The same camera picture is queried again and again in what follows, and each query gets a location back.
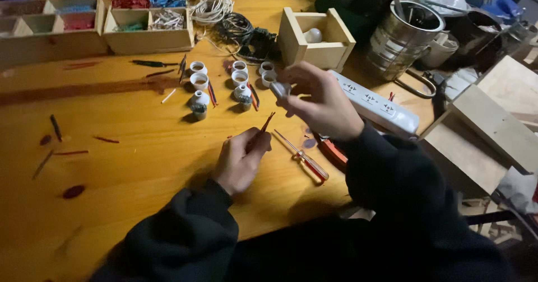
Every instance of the white wire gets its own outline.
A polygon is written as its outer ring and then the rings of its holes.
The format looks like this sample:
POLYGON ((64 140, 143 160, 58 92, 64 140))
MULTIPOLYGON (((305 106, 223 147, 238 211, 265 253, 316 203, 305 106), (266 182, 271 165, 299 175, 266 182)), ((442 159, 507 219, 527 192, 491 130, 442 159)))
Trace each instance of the white wire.
POLYGON ((202 26, 214 25, 233 11, 233 4, 232 0, 201 0, 191 10, 192 20, 202 26))

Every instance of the person's right hand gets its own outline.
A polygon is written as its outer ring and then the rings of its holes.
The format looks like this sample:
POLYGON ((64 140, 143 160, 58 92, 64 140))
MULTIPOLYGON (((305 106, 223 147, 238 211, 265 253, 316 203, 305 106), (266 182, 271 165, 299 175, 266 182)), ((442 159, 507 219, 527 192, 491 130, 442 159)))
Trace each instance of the person's right hand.
POLYGON ((288 110, 287 117, 295 114, 312 131, 341 141, 351 140, 362 132, 363 120, 330 72, 302 61, 279 73, 278 81, 297 84, 287 98, 278 101, 288 110), (300 99, 299 94, 310 94, 310 97, 300 99))

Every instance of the wooden box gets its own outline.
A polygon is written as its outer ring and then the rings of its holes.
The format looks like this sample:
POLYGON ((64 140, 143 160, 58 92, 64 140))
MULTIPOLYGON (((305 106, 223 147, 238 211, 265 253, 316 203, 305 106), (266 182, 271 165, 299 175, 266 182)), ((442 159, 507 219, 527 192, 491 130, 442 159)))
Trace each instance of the wooden box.
POLYGON ((17 0, 0 2, 0 68, 104 55, 103 0, 17 0), (83 12, 67 12, 86 6, 83 12), (73 23, 93 28, 69 30, 73 23))
POLYGON ((327 13, 293 12, 285 7, 282 12, 278 44, 286 65, 305 60, 321 69, 341 72, 355 46, 355 40, 334 8, 327 13), (308 44, 304 32, 318 28, 326 43, 308 44))
POLYGON ((116 54, 144 54, 189 51, 194 47, 194 31, 189 8, 166 8, 185 16, 186 29, 151 30, 154 16, 162 8, 109 8, 103 37, 116 54), (118 32, 118 26, 142 23, 147 30, 118 32))

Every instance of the bundle of wires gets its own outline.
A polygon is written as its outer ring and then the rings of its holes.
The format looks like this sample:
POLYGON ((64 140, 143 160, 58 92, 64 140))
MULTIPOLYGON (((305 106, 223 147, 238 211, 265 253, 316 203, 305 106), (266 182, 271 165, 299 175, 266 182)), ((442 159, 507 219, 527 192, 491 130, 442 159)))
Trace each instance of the bundle of wires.
POLYGON ((192 8, 192 19, 199 25, 214 25, 232 12, 232 0, 201 0, 192 8))
POLYGON ((239 45, 246 44, 254 32, 250 21, 236 12, 226 13, 220 25, 222 25, 220 29, 221 34, 228 39, 236 41, 239 45))

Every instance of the black sleeve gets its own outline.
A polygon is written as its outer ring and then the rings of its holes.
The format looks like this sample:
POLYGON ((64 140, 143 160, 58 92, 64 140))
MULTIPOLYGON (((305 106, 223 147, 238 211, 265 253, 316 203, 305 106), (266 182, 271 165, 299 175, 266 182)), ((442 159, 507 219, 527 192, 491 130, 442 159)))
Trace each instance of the black sleeve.
POLYGON ((183 189, 135 225, 91 281, 219 281, 237 243, 230 196, 214 181, 183 189))
POLYGON ((350 196, 376 212, 371 241, 361 247, 368 260, 428 280, 509 279, 507 261, 492 241, 469 230, 453 191, 416 144, 367 125, 344 149, 350 196))

